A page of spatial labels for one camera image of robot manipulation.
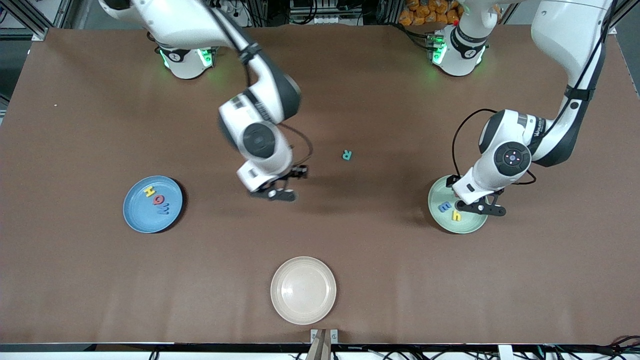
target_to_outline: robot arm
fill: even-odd
[[[180,78],[193,78],[207,68],[198,59],[199,49],[226,46],[238,52],[258,81],[218,110],[223,134],[246,159],[237,174],[253,196],[294,200],[292,190],[276,189],[274,183],[306,177],[306,168],[291,167],[291,148],[276,125],[298,112],[300,90],[260,46],[226,13],[200,0],[100,0],[100,4],[112,17],[149,30],[165,63]]]
[[[569,158],[604,62],[602,26],[610,4],[611,0],[542,0],[531,35],[568,75],[561,110],[556,120],[513,110],[492,116],[480,136],[482,156],[452,186],[466,205],[514,183],[531,163],[550,167]],[[467,209],[479,213],[477,206]]]

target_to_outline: table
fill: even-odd
[[[218,130],[217,107],[244,88],[234,52],[183,81],[143,31],[51,29],[0,127],[0,341],[295,342],[337,328],[350,343],[605,344],[640,332],[640,103],[614,38],[569,161],[533,167],[538,182],[509,187],[508,216],[476,233],[446,233],[426,210],[469,113],[555,116],[566,76],[529,31],[498,26],[478,69],[452,78],[391,27],[252,29],[300,85],[287,123],[316,149],[288,204],[247,196]],[[461,169],[487,118],[463,128]],[[139,234],[122,201],[156,174],[182,182],[188,208],[170,231]],[[337,280],[315,325],[271,305],[271,276],[294,256]]]

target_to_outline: wire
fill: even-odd
[[[618,341],[616,341],[616,342],[614,342],[614,343],[611,343],[609,346],[610,346],[610,347],[612,347],[612,348],[613,348],[613,347],[620,347],[620,348],[631,348],[631,347],[635,347],[635,346],[637,346],[638,344],[633,344],[633,345],[629,345],[629,346],[626,346],[626,347],[621,347],[621,346],[620,346],[620,344],[622,344],[622,343],[626,343],[626,342],[627,342],[627,341],[629,341],[629,340],[636,340],[636,339],[640,339],[640,336],[638,336],[638,335],[634,335],[634,336],[627,336],[627,337],[622,338],[622,339],[620,339],[620,340],[618,340]]]
[[[578,77],[578,81],[575,82],[575,86],[576,87],[580,86],[580,83],[582,82],[582,78],[584,78],[584,75],[587,73],[587,70],[591,66],[591,62],[593,61],[593,58],[596,56],[598,48],[602,49],[602,45],[604,45],[606,43],[606,41],[607,41],[607,33],[609,32],[611,21],[613,19],[613,13],[614,13],[614,10],[615,10],[617,4],[618,4],[618,0],[613,0],[613,3],[611,4],[611,7],[609,8],[609,18],[607,19],[607,22],[605,24],[602,24],[602,30],[601,30],[601,33],[600,33],[600,38],[598,39],[598,43],[593,48],[593,50],[591,51],[591,55],[589,56],[589,60],[587,61],[587,64],[584,66],[584,69],[582,70],[582,73]],[[549,126],[549,128],[545,131],[543,136],[540,137],[540,139],[541,139],[541,140],[539,140],[540,142],[542,141],[542,139],[547,134],[549,134],[551,132],[551,129],[553,129],[554,126],[556,126],[556,124],[558,123],[558,120],[562,117],[562,115],[564,114],[564,111],[566,110],[567,106],[569,106],[570,102],[571,102],[571,99],[567,99],[567,101],[564,103],[564,106],[562,107],[562,109],[558,113],[558,116],[556,116],[556,118],[554,119],[553,123],[551,123],[551,126]]]
[[[372,13],[374,13],[375,11],[376,11],[376,10],[375,10],[375,9],[373,9],[373,10],[369,11],[368,13],[363,13],[363,12],[362,12],[362,9],[360,9],[360,16],[358,16],[358,20],[356,20],[356,25],[358,25],[358,24],[360,23],[360,19],[361,19],[363,16],[371,15],[371,14],[372,14]]]
[[[0,7],[0,22],[4,21],[6,19],[6,14],[8,14],[9,11],[7,9],[4,9],[2,7]]]
[[[628,14],[628,13],[629,13],[629,12],[630,12],[630,11],[631,11],[631,10],[632,10],[636,5],[637,5],[637,4],[638,4],[638,1],[634,1],[634,3],[633,3],[633,4],[632,4],[632,5],[631,5],[631,6],[630,6],[626,11],[625,11],[625,13],[624,13],[624,14],[622,14],[622,15],[620,15],[620,17],[618,17],[618,19],[616,19],[616,21],[615,21],[613,24],[611,24],[611,28],[613,28],[615,25],[617,25],[617,23],[618,23],[620,20],[622,20],[622,18],[623,18],[623,17],[627,16],[627,14]]]
[[[412,31],[409,31],[402,24],[396,24],[395,22],[384,22],[382,25],[391,25],[394,28],[402,31],[409,38],[409,40],[411,40],[411,42],[413,42],[414,45],[416,45],[417,47],[421,48],[422,50],[434,50],[434,49],[436,49],[436,47],[434,47],[434,46],[424,46],[421,43],[419,43],[416,39],[414,39],[414,37],[421,38],[421,39],[426,39],[427,35],[418,34],[418,33],[414,33]]]
[[[283,122],[279,123],[278,125],[284,127],[285,129],[291,131],[292,133],[300,136],[302,138],[302,140],[304,140],[305,143],[307,143],[307,148],[308,148],[307,155],[304,158],[302,158],[302,160],[296,161],[293,164],[293,166],[297,167],[298,165],[301,165],[305,161],[309,160],[311,158],[311,156],[313,156],[313,154],[314,154],[314,144],[311,142],[311,140],[309,140],[309,138],[304,133],[302,133],[302,131],[296,129],[295,127],[292,127],[292,126],[289,126],[287,124],[284,124]]]
[[[154,347],[153,351],[151,351],[151,354],[149,355],[149,360],[158,360],[160,358],[160,350],[163,349],[164,347],[161,346]]]
[[[267,20],[263,19],[262,17],[260,17],[260,15],[254,14],[253,12],[249,11],[249,8],[247,7],[247,5],[244,3],[244,1],[241,1],[242,5],[244,6],[244,10],[246,11],[247,17],[251,18],[251,21],[253,22],[253,27],[257,28],[256,24],[261,23],[261,24],[266,24]]]
[[[244,76],[246,77],[246,87],[251,86],[251,73],[249,72],[249,66],[244,66]]]
[[[535,183],[536,181],[538,181],[538,178],[531,172],[531,170],[527,170],[527,174],[529,176],[531,176],[531,181],[527,181],[526,183],[513,183],[513,185],[531,185],[533,183]]]
[[[403,357],[403,358],[405,358],[405,360],[410,360],[410,359],[409,359],[409,357],[407,357],[407,356],[406,356],[402,351],[397,351],[397,350],[388,352],[388,353],[385,355],[385,357],[383,357],[383,358],[382,358],[382,360],[389,360],[389,359],[391,359],[391,357],[390,357],[390,356],[391,356],[391,354],[400,354],[400,355],[402,355],[402,357]]]
[[[313,3],[309,4],[309,15],[307,15],[307,18],[303,21],[303,22],[297,22],[295,20],[293,20],[292,18],[289,17],[289,21],[291,21],[294,24],[297,25],[306,25],[309,22],[311,22],[313,19],[315,19],[317,13],[318,13],[318,2],[317,0],[314,0]]]
[[[453,135],[453,141],[451,142],[451,157],[453,158],[453,167],[456,168],[456,174],[458,176],[460,176],[460,170],[458,170],[458,163],[456,162],[456,139],[458,138],[458,133],[460,132],[460,129],[462,129],[462,127],[467,123],[467,121],[469,121],[469,119],[471,119],[475,114],[481,113],[482,111],[488,111],[494,114],[497,113],[497,111],[493,109],[476,110],[472,112],[471,115],[467,116],[467,118],[460,123],[460,125],[458,126],[458,129],[456,130],[456,133]]]

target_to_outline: robot logo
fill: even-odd
[[[180,54],[176,54],[176,53],[170,53],[169,54],[169,59],[173,60],[173,61],[180,61]]]

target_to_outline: black circular joint cap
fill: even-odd
[[[266,159],[275,152],[276,137],[267,126],[251,124],[244,130],[243,144],[249,154]]]
[[[527,170],[531,164],[531,153],[521,143],[508,142],[496,149],[493,160],[502,175],[515,176]]]
[[[131,0],[104,0],[104,3],[114,10],[124,10],[131,7]]]

